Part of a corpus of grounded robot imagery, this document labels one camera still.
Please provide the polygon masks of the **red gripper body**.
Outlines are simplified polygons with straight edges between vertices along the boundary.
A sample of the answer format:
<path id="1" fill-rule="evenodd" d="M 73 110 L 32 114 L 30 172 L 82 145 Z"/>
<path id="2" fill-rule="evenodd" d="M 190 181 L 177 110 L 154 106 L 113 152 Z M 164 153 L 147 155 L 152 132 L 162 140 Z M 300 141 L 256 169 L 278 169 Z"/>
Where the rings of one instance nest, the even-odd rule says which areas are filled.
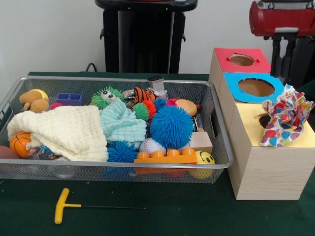
<path id="1" fill-rule="evenodd" d="M 272 37 L 278 33 L 295 33 L 298 37 L 315 34 L 313 0 L 254 0 L 249 24 L 255 36 Z"/>

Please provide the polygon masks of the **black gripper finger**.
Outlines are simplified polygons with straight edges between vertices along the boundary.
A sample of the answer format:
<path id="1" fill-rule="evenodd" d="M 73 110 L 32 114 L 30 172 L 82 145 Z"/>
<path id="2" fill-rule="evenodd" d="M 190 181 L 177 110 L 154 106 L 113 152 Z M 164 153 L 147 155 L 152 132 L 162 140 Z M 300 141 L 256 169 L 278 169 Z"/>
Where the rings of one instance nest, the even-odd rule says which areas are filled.
<path id="1" fill-rule="evenodd" d="M 272 41 L 273 51 L 270 75 L 278 78 L 280 77 L 282 63 L 282 58 L 280 57 L 281 38 L 272 38 Z"/>
<path id="2" fill-rule="evenodd" d="M 282 75 L 288 75 L 291 57 L 295 48 L 295 38 L 287 38 L 286 52 L 282 60 Z"/>

